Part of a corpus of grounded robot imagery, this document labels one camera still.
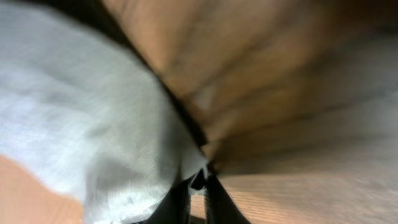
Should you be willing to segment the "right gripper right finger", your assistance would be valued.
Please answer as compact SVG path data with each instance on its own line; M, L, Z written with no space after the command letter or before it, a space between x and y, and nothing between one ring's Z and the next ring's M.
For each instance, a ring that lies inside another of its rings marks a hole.
M250 224L215 175L206 182L205 212L207 224Z

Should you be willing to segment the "grey shorts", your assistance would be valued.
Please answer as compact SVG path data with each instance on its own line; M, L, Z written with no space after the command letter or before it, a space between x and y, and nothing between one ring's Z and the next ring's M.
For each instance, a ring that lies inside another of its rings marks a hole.
M144 221L206 164L135 56L17 1L1 2L1 155L82 203L85 223Z

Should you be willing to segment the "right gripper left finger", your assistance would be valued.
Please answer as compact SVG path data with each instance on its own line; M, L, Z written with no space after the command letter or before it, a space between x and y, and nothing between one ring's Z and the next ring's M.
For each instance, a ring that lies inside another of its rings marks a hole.
M146 220L134 224L205 224L204 218L190 214L192 190L202 190L204 170L172 187L155 212Z

